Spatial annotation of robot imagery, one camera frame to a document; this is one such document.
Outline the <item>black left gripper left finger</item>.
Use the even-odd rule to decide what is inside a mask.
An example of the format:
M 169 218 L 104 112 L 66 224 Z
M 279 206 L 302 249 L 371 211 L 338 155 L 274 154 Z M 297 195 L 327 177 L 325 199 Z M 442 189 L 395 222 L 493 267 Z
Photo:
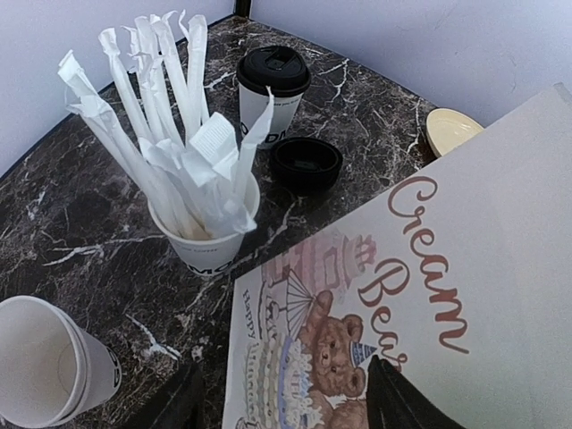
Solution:
M 197 363 L 188 363 L 140 412 L 141 428 L 204 428 L 204 383 Z

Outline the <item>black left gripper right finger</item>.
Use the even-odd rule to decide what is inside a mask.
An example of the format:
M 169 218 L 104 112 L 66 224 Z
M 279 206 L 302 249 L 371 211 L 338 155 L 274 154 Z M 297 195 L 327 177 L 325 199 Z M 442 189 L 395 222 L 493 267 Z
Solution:
M 369 428 L 465 429 L 446 416 L 388 360 L 368 365 L 366 411 Z

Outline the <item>stack of white paper cups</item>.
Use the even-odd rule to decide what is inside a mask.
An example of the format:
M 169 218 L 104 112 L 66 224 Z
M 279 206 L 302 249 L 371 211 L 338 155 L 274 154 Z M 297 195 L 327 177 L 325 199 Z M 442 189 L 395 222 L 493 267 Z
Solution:
M 23 428 L 63 425 L 113 397 L 117 355 L 59 307 L 31 296 L 1 302 L 1 417 Z

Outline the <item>white paper takeout bag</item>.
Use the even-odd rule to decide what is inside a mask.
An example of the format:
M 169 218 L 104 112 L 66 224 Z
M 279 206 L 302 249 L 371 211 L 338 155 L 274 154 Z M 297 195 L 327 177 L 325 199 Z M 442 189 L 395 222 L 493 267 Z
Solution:
M 571 425 L 556 84 L 234 286 L 225 428 L 365 428 L 382 360 L 467 428 Z

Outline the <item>stack of black cup lids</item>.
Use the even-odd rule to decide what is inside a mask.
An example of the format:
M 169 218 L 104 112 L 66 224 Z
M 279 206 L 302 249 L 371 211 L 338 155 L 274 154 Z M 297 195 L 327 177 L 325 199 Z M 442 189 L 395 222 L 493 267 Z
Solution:
M 332 144 L 315 138 L 289 138 L 270 152 L 273 177 L 299 195 L 324 193 L 338 180 L 343 156 Z

